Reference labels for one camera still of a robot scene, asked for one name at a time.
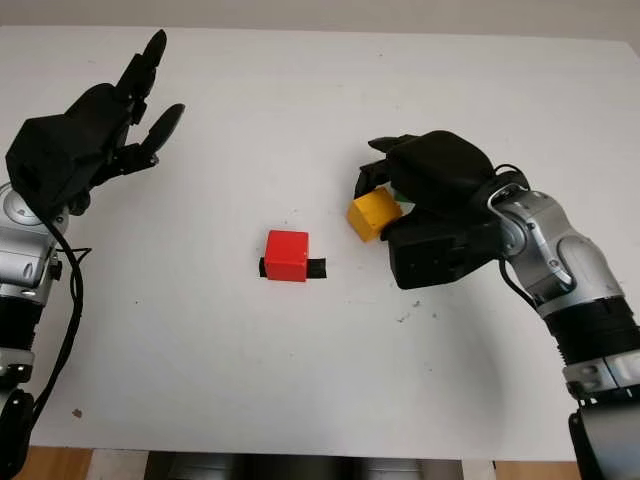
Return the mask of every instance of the black cable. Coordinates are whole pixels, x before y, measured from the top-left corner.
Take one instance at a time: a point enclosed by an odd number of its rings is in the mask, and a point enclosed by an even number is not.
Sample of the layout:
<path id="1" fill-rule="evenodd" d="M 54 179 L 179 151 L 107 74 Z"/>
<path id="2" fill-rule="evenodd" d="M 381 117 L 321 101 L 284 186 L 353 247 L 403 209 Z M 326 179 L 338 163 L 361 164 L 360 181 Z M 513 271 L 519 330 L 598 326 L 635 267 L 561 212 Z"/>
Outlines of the black cable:
<path id="1" fill-rule="evenodd" d="M 53 391 L 53 387 L 62 371 L 62 368 L 67 363 L 69 359 L 69 355 L 71 354 L 71 349 L 73 347 L 73 341 L 78 333 L 78 327 L 80 326 L 80 318 L 82 316 L 82 307 L 84 302 L 84 283 L 82 280 L 82 271 L 80 270 L 80 261 L 76 258 L 74 254 L 74 249 L 71 248 L 67 240 L 64 238 L 64 235 L 51 223 L 50 220 L 47 219 L 46 215 L 38 215 L 43 225 L 47 227 L 51 235 L 56 239 L 58 244 L 60 245 L 62 251 L 66 255 L 69 264 L 71 265 L 71 285 L 72 285 L 72 298 L 73 298 L 73 310 L 71 312 L 71 318 L 69 319 L 69 325 L 67 326 L 67 333 L 64 336 L 64 340 L 62 341 L 62 345 L 60 346 L 60 352 L 58 353 L 58 358 L 56 359 L 56 363 L 53 366 L 53 370 L 51 371 L 51 375 L 49 376 L 49 380 L 45 385 L 44 389 L 40 393 L 40 396 L 34 403 L 33 407 L 33 424 L 38 421 L 42 410 L 44 409 L 51 392 Z M 84 258 L 89 251 L 85 250 L 84 254 L 81 255 L 80 260 Z"/>
<path id="2" fill-rule="evenodd" d="M 516 167 L 515 165 L 512 165 L 511 163 L 501 163 L 500 165 L 498 165 L 496 168 L 493 169 L 493 171 L 495 173 L 498 172 L 498 170 L 500 170 L 501 168 L 510 168 L 511 170 L 515 170 L 516 172 L 524 175 L 522 173 L 522 170 L 520 170 L 518 167 Z"/>
<path id="3" fill-rule="evenodd" d="M 505 281 L 505 283 L 509 285 L 509 288 L 511 288 L 511 290 L 516 292 L 518 295 L 520 295 L 520 297 L 525 302 L 527 302 L 531 308 L 535 310 L 536 302 L 533 300 L 533 298 L 527 295 L 527 292 L 522 290 L 518 285 L 516 285 L 516 283 L 513 280 L 511 280 L 511 277 L 509 277 L 509 273 L 507 272 L 506 260 L 504 258 L 498 259 L 498 265 L 500 266 L 500 275 L 502 276 L 502 279 Z"/>
<path id="4" fill-rule="evenodd" d="M 56 251 L 57 252 L 64 252 L 64 250 L 62 250 L 61 248 L 57 248 Z M 89 247 L 82 247 L 82 248 L 72 248 L 71 251 L 73 253 L 82 252 L 82 254 L 78 257 L 78 264 L 80 264 L 80 263 L 82 263 L 82 260 L 84 260 L 84 258 L 93 251 L 93 249 L 89 248 Z M 73 275 L 69 278 L 69 289 L 71 291 L 71 298 L 75 299 L 75 297 L 76 297 L 76 288 L 75 288 L 75 282 L 74 282 L 74 279 L 73 279 Z"/>

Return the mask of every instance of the robotic hand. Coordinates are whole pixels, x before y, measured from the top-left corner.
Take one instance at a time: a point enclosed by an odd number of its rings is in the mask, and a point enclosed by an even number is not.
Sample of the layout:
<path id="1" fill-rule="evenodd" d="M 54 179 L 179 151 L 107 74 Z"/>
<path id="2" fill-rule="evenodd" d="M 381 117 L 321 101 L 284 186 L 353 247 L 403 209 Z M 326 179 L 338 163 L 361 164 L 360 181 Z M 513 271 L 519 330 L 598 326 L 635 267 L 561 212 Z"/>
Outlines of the robotic hand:
<path id="1" fill-rule="evenodd" d="M 167 42 L 157 32 L 114 85 L 87 90 L 64 114 L 27 120 L 7 153 L 10 184 L 0 187 L 0 479 L 24 464 L 29 436 L 69 357 L 82 314 L 79 261 L 65 241 L 68 216 L 89 207 L 89 191 L 110 178 L 158 163 L 155 153 L 184 111 L 170 107 L 141 144 L 125 145 L 142 119 L 145 98 Z M 62 264 L 69 259 L 73 313 L 51 377 L 37 400 L 18 388 L 29 381 L 34 329 Z"/>
<path id="2" fill-rule="evenodd" d="M 640 478 L 640 331 L 598 247 L 512 165 L 493 168 L 445 131 L 372 140 L 386 155 L 361 167 L 358 198 L 391 186 L 415 203 L 387 226 L 401 288 L 457 280 L 497 259 L 505 282 L 557 341 L 578 410 L 569 429 L 582 477 Z M 523 289 L 508 276 L 513 267 Z"/>

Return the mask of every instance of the white table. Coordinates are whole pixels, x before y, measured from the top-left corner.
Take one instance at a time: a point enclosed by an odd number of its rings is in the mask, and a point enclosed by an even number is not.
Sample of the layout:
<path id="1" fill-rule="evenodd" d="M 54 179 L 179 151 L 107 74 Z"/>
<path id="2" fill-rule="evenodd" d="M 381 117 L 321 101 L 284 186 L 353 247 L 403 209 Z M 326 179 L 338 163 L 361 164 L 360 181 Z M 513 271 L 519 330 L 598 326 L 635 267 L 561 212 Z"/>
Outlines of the white table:
<path id="1" fill-rule="evenodd" d="M 0 145 L 115 81 L 152 29 L 0 28 Z M 543 322 L 495 264 L 401 291 L 344 213 L 366 141 L 449 129 L 555 196 L 640 304 L 640 62 L 622 43 L 169 30 L 144 127 L 187 111 L 158 168 L 73 219 L 85 314 L 41 445 L 570 459 L 574 408 Z M 271 228 L 328 278 L 258 278 Z M 39 392 L 66 326 L 57 285 Z M 82 411 L 82 418 L 72 415 Z"/>

